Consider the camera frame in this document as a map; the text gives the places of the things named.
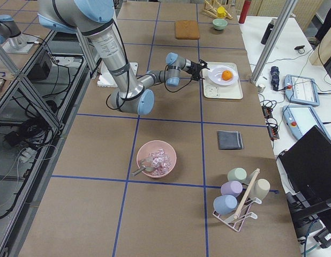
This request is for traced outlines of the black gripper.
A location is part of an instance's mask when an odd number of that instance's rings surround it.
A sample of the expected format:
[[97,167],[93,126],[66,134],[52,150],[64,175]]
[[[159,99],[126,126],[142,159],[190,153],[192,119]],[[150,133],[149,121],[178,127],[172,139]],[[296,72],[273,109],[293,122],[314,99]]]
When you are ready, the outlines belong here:
[[208,63],[203,61],[203,60],[199,60],[199,63],[195,63],[195,62],[191,62],[190,67],[189,67],[189,74],[191,75],[191,80],[194,81],[202,81],[205,80],[205,78],[201,77],[200,72],[203,69],[208,69]]

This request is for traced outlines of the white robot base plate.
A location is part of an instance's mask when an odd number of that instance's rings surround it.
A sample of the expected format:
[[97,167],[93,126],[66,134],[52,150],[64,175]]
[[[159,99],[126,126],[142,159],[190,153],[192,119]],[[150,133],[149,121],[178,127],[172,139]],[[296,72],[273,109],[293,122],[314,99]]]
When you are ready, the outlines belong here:
[[[133,73],[137,74],[138,63],[130,62],[130,67],[132,67]],[[116,82],[114,81],[112,75],[110,74],[110,72],[108,71],[108,68],[106,67],[106,65],[104,63],[102,63],[102,65],[101,65],[100,75],[99,75],[99,79],[97,81],[97,85],[99,87],[113,87],[113,88],[117,87]]]

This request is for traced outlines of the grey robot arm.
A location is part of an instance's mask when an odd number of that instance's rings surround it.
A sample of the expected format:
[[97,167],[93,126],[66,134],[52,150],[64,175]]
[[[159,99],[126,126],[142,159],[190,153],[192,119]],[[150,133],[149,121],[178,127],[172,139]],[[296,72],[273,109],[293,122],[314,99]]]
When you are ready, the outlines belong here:
[[113,1],[39,1],[38,17],[42,26],[63,33],[79,32],[91,40],[108,68],[117,88],[108,97],[112,110],[147,115],[154,105],[151,87],[160,83],[176,87],[181,71],[200,81],[207,63],[195,63],[176,53],[166,56],[167,69],[151,70],[140,78],[133,73],[122,37],[114,21]]
[[14,49],[20,49],[26,45],[26,40],[15,20],[8,14],[0,15],[0,44],[8,40]]

